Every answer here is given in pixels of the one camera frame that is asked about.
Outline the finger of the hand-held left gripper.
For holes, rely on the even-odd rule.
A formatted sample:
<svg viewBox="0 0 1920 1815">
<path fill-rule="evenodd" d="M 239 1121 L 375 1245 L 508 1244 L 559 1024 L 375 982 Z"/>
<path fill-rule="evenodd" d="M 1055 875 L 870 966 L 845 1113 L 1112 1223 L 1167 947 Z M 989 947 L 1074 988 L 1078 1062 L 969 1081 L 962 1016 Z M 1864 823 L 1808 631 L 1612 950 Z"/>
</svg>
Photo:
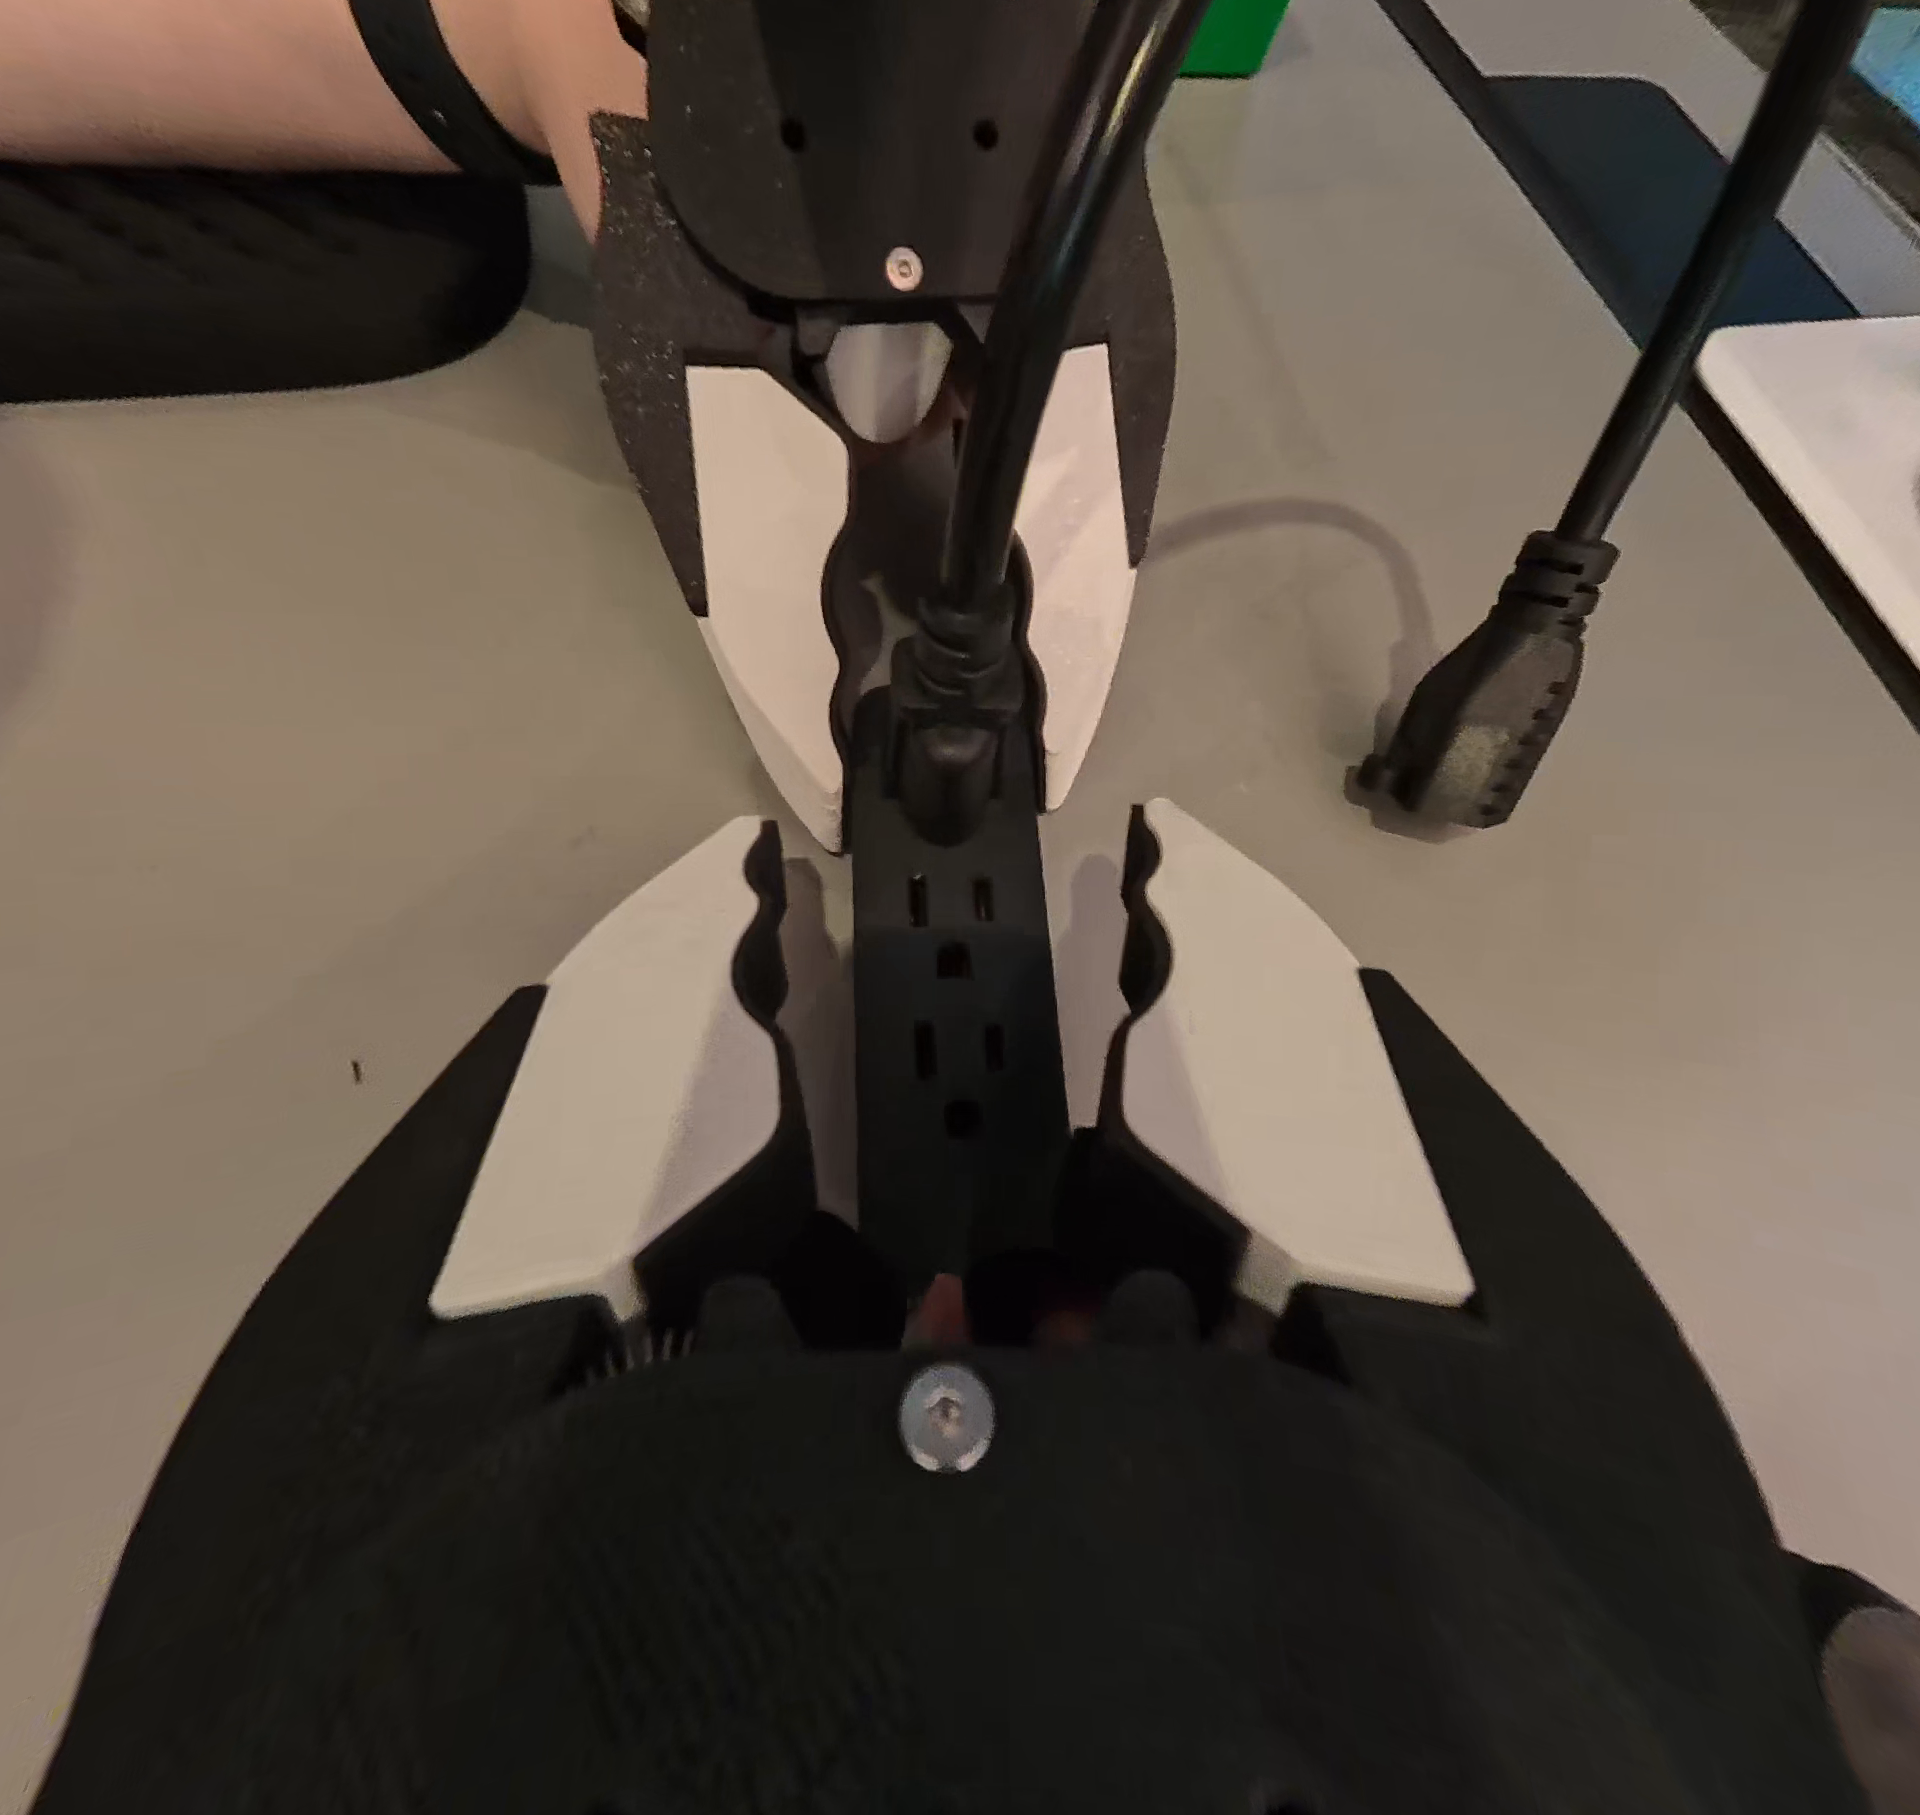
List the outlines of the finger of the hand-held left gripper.
<svg viewBox="0 0 1920 1815">
<path fill-rule="evenodd" d="M 1044 807 L 1084 767 L 1133 601 L 1111 350 L 1058 361 L 1020 486 L 1015 530 L 1030 576 L 1025 645 L 1039 671 Z"/>
<path fill-rule="evenodd" d="M 852 723 L 881 639 L 852 571 L 854 479 L 898 454 L 766 367 L 686 371 L 702 642 L 763 772 L 827 850 L 848 843 Z"/>
</svg>

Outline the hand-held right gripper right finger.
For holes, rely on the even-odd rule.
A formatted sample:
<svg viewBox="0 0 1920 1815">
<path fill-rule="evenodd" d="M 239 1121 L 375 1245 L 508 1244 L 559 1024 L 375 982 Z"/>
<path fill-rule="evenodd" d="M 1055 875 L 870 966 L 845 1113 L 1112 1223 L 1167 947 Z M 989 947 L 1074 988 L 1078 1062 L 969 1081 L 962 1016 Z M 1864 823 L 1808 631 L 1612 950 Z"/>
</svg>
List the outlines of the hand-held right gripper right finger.
<svg viewBox="0 0 1920 1815">
<path fill-rule="evenodd" d="M 1071 1257 L 1205 1324 L 1297 1285 L 1463 1308 L 1475 1278 L 1362 968 L 1167 799 L 1071 874 Z"/>
</svg>

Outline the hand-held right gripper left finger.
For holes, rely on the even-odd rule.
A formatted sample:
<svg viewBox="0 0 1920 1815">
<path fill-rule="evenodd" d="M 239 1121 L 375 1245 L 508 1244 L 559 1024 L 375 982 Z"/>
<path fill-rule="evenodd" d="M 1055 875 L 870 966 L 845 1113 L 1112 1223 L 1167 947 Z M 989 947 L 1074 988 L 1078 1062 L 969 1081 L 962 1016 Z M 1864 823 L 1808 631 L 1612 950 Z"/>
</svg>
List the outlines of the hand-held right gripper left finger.
<svg viewBox="0 0 1920 1815">
<path fill-rule="evenodd" d="M 710 1284 L 781 1259 L 815 1207 L 785 907 L 777 822 L 732 819 L 553 968 L 436 1318 L 594 1296 L 689 1324 Z"/>
</svg>

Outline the black power strip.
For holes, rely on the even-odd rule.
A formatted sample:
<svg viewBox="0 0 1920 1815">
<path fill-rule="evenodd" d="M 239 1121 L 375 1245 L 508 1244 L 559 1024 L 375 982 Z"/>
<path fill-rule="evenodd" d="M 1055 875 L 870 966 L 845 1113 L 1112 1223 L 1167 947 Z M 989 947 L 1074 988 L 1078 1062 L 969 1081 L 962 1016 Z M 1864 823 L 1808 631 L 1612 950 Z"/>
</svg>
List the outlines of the black power strip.
<svg viewBox="0 0 1920 1815">
<path fill-rule="evenodd" d="M 1052 1241 L 1069 1095 L 1020 652 L 920 633 L 852 716 L 858 1234 L 906 1299 Z"/>
</svg>

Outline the person's left forearm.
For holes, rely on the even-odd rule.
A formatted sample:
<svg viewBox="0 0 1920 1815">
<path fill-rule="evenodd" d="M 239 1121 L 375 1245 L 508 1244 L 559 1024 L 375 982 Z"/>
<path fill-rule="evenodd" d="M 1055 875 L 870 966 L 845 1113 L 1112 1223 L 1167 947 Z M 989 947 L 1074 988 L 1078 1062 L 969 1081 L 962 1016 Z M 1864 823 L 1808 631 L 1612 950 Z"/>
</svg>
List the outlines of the person's left forearm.
<svg viewBox="0 0 1920 1815">
<path fill-rule="evenodd" d="M 467 172 L 599 209 L 611 0 L 3 0 L 7 161 Z"/>
</svg>

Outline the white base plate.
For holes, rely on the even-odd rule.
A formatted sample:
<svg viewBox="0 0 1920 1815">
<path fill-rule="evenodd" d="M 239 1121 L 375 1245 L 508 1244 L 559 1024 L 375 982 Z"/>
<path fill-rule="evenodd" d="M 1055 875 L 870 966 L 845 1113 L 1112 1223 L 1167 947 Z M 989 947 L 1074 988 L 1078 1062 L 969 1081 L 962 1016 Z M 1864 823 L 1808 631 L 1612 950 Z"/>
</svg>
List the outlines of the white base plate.
<svg viewBox="0 0 1920 1815">
<path fill-rule="evenodd" d="M 1916 722 L 1917 317 L 1722 328 L 1698 374 L 1837 619 Z"/>
</svg>

